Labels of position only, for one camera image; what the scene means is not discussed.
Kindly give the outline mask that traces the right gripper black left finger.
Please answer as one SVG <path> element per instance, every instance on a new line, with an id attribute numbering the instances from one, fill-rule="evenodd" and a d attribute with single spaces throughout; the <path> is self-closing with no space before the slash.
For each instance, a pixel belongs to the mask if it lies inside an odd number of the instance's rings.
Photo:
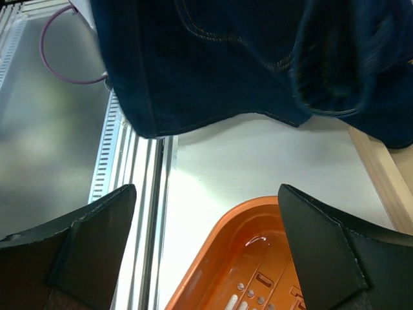
<path id="1" fill-rule="evenodd" d="M 1 309 L 109 309 L 136 205 L 124 185 L 1 239 Z"/>

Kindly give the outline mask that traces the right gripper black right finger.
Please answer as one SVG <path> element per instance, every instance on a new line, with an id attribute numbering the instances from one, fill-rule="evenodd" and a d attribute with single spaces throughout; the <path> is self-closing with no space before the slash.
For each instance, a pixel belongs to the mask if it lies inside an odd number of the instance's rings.
<path id="1" fill-rule="evenodd" d="M 412 309 L 412 236 L 287 184 L 281 218 L 307 309 Z"/>

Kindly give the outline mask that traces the aluminium mounting rail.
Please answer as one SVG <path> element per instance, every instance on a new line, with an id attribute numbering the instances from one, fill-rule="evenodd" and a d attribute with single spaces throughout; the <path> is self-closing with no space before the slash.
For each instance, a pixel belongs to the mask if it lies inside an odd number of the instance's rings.
<path id="1" fill-rule="evenodd" d="M 161 70 L 184 31 L 171 1 L 121 1 L 119 27 L 100 34 L 71 12 L 51 29 L 52 61 L 86 76 L 104 63 L 132 72 L 107 91 L 62 83 L 37 42 L 54 11 L 1 11 L 1 308 L 109 309 L 134 230 L 138 179 L 160 143 L 138 109 L 166 128 L 170 89 Z"/>

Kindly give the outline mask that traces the orange plastic basket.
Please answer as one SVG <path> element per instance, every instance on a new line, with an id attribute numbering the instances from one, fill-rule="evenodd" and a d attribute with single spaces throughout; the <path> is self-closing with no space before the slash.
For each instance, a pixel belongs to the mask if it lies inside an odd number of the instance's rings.
<path id="1" fill-rule="evenodd" d="M 276 196 L 245 201 L 221 217 L 166 308 L 306 308 Z"/>

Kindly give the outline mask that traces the dark blue denim skirt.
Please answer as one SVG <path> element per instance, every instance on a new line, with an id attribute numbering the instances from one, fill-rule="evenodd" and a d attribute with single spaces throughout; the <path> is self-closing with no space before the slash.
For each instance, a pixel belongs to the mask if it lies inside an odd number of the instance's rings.
<path id="1" fill-rule="evenodd" d="M 411 1 L 92 1 L 101 56 L 144 138 L 258 113 L 337 118 L 412 144 Z"/>

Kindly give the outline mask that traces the wooden clothes rack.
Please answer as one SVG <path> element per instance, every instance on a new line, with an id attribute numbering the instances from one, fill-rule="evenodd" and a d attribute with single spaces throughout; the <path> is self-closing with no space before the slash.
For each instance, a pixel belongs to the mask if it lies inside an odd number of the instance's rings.
<path id="1" fill-rule="evenodd" d="M 412 234 L 412 147 L 388 149 L 354 127 L 347 130 L 394 228 Z"/>

